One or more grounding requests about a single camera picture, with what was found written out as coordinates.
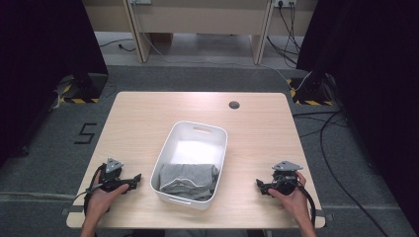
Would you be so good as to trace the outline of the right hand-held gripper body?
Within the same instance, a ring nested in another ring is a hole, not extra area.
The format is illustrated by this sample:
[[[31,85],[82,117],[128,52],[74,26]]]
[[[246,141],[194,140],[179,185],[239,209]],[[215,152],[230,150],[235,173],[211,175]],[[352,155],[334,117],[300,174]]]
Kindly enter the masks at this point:
[[[282,195],[290,195],[297,186],[296,171],[302,167],[290,161],[282,161],[272,167],[274,170],[272,188]]]

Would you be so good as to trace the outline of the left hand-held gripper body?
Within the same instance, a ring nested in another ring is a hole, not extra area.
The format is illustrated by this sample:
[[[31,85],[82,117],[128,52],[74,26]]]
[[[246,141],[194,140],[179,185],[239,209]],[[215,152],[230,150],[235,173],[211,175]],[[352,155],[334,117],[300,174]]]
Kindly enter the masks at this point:
[[[123,165],[124,164],[122,162],[109,158],[106,163],[103,163],[99,167],[99,170],[101,171],[99,178],[101,190],[105,192],[112,192],[124,184],[128,184],[128,187],[131,188],[132,180],[120,179]]]

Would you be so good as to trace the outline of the grey shorts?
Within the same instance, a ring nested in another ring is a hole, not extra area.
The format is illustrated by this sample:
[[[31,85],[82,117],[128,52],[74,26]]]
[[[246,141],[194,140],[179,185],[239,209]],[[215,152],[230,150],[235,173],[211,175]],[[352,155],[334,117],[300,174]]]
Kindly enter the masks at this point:
[[[214,193],[218,174],[214,164],[167,164],[159,173],[159,191],[180,198],[207,201]]]

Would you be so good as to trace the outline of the white plastic basket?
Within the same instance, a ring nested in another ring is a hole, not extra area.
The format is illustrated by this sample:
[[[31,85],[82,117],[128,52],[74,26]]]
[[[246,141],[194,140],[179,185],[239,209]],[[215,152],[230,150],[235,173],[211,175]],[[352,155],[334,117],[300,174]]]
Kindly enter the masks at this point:
[[[208,209],[213,202],[222,173],[227,139],[227,132],[221,127],[185,120],[176,122],[157,158],[150,178],[150,187],[163,201],[194,209]],[[214,164],[219,174],[212,197],[207,201],[197,201],[160,192],[159,173],[167,164]]]

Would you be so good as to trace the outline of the person's right hand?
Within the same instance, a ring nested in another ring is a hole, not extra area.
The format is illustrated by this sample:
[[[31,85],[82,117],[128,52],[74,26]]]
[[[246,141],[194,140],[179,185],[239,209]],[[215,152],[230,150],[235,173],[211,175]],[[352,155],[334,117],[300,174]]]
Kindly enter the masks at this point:
[[[299,188],[295,188],[288,196],[273,189],[268,189],[268,193],[280,202],[279,209],[286,210],[299,226],[311,226],[307,198]]]

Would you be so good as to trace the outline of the person's left hand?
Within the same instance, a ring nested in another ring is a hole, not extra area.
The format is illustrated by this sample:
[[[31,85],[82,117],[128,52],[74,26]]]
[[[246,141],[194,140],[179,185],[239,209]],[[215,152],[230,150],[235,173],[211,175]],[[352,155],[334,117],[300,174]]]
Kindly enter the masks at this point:
[[[127,189],[127,184],[121,185],[109,193],[103,191],[100,188],[96,189],[91,194],[90,200],[88,202],[86,216],[88,218],[101,218],[102,215],[106,213],[111,207],[113,201],[122,195]]]

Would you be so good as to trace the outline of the black stand base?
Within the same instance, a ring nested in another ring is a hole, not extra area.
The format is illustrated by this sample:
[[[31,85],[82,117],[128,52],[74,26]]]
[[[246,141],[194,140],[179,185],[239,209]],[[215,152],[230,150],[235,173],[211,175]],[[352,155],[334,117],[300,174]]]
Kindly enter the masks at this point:
[[[70,104],[96,104],[109,76],[102,73],[88,73],[83,81],[73,75],[65,76],[56,86],[57,101]]]
[[[293,102],[298,105],[332,106],[332,99],[323,80],[312,72],[287,79]]]

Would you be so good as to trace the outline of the black curtain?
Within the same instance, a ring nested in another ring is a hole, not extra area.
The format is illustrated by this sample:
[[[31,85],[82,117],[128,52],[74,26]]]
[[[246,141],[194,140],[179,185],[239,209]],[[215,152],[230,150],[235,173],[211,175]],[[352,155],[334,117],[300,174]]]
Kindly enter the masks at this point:
[[[58,82],[106,74],[82,0],[0,0],[0,167],[38,129]]]
[[[419,0],[317,0],[297,66],[337,84],[373,165],[419,234]]]

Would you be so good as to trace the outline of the beige background desk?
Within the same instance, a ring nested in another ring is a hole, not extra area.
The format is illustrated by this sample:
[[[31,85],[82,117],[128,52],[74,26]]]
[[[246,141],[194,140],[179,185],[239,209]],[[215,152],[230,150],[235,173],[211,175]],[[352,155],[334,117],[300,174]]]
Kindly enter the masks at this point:
[[[273,0],[82,0],[96,32],[130,32],[145,63],[153,34],[240,35],[262,62],[268,36],[305,35],[319,0],[296,0],[276,10]]]

